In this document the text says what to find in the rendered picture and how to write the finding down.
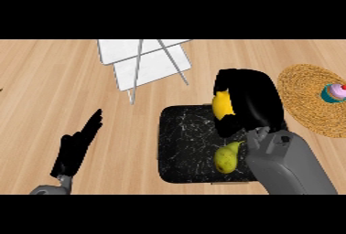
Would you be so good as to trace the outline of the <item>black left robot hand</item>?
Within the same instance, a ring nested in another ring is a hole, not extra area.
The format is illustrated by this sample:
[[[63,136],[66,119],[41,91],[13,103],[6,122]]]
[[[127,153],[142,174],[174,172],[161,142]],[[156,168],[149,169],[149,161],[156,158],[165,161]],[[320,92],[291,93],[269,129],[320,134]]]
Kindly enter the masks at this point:
[[[74,135],[60,137],[59,152],[54,160],[51,177],[74,176],[79,169],[87,148],[102,127],[102,110],[96,110],[90,116],[85,126]]]

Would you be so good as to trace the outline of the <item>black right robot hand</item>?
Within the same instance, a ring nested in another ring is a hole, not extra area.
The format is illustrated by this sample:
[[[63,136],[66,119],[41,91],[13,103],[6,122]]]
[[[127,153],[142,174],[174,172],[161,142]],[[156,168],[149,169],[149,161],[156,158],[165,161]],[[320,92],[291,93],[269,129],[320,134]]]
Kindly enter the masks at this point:
[[[269,133],[286,129],[284,108],[270,77],[252,69],[220,69],[213,92],[227,91],[233,114],[213,118],[220,137],[230,137],[239,130],[270,127]]]

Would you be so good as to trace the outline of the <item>yellow lemon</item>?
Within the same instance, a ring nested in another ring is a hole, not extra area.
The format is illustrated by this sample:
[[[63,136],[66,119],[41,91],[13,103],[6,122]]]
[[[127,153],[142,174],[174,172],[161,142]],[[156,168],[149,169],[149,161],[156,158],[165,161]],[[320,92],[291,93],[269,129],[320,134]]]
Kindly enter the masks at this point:
[[[226,115],[233,114],[229,93],[227,91],[218,91],[213,97],[213,115],[217,120],[221,120]]]

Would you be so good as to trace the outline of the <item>black marble tray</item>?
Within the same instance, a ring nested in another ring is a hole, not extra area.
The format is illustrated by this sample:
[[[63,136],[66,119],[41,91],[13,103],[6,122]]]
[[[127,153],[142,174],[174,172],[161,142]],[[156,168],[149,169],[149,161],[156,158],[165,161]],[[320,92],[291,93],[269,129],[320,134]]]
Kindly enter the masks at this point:
[[[239,147],[233,172],[221,174],[213,163],[215,150],[244,140],[244,129],[227,138],[218,136],[210,104],[165,107],[158,127],[158,173],[162,180],[174,184],[255,181],[244,160],[245,144]]]

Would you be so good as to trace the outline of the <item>white tiered shelf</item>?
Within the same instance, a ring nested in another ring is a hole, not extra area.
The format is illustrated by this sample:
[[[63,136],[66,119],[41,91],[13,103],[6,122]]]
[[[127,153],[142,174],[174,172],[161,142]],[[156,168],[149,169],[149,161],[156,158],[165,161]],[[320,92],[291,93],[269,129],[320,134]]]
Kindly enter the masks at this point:
[[[113,66],[118,89],[125,91],[134,104],[136,88],[183,72],[192,64],[181,44],[189,39],[99,39],[100,63]]]

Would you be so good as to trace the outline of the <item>round woven wicker placemat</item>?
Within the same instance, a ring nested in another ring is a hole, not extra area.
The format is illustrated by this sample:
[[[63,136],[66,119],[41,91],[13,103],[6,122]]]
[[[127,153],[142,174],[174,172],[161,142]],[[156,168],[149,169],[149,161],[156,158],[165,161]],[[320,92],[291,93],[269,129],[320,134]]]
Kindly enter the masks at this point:
[[[328,103],[320,93],[326,84],[346,85],[328,69],[295,64],[284,68],[276,79],[276,90],[284,107],[294,120],[326,137],[346,138],[346,101]]]

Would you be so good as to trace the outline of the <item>pink frosted cupcake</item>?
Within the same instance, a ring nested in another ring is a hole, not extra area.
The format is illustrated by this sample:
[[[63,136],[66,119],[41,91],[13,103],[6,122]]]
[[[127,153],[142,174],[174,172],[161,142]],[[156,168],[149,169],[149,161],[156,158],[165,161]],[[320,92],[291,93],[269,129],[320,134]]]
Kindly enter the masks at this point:
[[[328,103],[346,101],[346,85],[334,83],[326,84],[320,93],[322,100]]]

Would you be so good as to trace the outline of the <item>yellow-green pear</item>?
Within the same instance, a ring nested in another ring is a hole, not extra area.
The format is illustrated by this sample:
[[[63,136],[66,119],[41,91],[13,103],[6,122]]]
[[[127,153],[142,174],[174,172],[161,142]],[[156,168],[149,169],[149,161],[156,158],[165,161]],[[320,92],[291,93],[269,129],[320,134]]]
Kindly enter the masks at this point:
[[[238,152],[244,141],[230,142],[227,145],[220,147],[213,155],[213,163],[215,170],[221,174],[229,174],[238,166]]]

